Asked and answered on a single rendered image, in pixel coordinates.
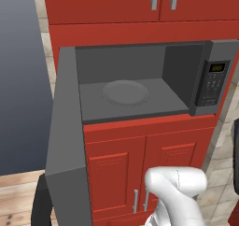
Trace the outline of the grey microwave door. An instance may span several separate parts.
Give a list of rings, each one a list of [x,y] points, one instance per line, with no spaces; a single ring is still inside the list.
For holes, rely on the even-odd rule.
[[[91,226],[76,49],[61,48],[53,99],[46,180],[59,226]]]

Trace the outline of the grey microwave turntable plate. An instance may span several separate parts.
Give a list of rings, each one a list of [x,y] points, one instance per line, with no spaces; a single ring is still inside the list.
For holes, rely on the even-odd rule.
[[[141,106],[149,99],[149,91],[141,83],[116,80],[104,86],[103,97],[116,106]]]

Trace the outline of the red cupboard door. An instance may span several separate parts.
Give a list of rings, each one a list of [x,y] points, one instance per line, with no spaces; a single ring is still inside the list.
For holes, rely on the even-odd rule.
[[[157,166],[191,166],[202,168],[213,128],[179,131],[164,134],[147,134],[143,144],[140,165],[138,210],[144,211],[146,190],[144,175],[148,168]]]
[[[50,24],[150,22],[159,5],[150,0],[45,0]]]
[[[235,21],[239,20],[239,0],[161,0],[160,21]]]
[[[144,136],[88,143],[86,156],[94,220],[133,213],[140,188]]]

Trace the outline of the black appliance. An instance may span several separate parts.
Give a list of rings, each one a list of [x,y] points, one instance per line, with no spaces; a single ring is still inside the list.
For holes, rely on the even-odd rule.
[[[232,145],[233,186],[234,191],[239,195],[239,119],[232,124]]]

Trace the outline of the grey microwave oven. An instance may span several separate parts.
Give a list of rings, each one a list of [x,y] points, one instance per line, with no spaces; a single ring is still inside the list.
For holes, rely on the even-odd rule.
[[[77,73],[85,124],[189,113],[218,112],[239,51],[239,40],[77,47]],[[141,106],[116,106],[103,97],[116,80],[144,85]]]

